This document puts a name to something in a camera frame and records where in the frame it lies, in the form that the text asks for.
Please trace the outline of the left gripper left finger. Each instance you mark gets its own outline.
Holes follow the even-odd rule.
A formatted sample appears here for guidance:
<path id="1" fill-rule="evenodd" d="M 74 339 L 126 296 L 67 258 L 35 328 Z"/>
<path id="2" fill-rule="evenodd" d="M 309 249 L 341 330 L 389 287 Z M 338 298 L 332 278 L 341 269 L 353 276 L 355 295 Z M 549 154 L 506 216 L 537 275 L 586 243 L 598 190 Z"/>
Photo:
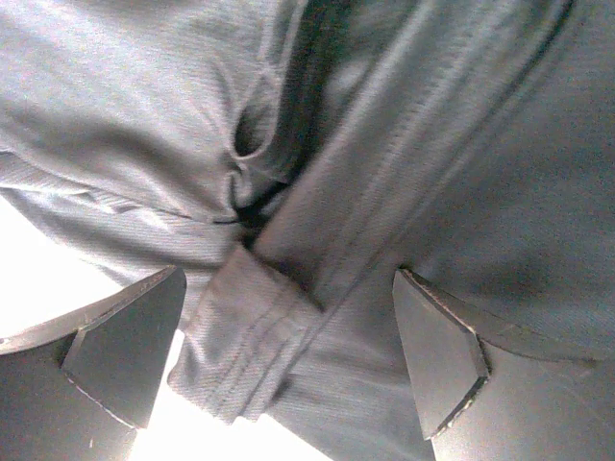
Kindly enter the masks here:
<path id="1" fill-rule="evenodd" d="M 185 292 L 185 272 L 171 266 L 2 337 L 2 459 L 128 459 L 149 424 Z"/>

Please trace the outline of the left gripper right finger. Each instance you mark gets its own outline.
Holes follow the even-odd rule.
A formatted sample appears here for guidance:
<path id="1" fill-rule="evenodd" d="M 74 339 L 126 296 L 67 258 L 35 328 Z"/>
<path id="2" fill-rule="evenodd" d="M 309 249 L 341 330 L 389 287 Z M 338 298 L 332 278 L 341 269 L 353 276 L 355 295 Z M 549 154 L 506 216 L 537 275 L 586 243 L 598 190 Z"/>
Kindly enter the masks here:
<path id="1" fill-rule="evenodd" d="M 439 460 L 610 460 L 614 351 L 550 336 L 401 268 L 392 296 L 423 437 Z"/>

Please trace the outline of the black t-shirt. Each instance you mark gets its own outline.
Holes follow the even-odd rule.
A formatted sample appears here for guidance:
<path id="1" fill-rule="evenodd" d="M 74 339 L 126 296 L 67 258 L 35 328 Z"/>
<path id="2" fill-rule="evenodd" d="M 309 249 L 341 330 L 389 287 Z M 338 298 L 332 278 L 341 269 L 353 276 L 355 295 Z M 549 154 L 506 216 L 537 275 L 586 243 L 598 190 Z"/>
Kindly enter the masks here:
<path id="1" fill-rule="evenodd" d="M 407 269 L 614 353 L 610 1 L 5 1 L 1 195 L 118 282 L 184 268 L 170 387 L 428 460 Z"/>

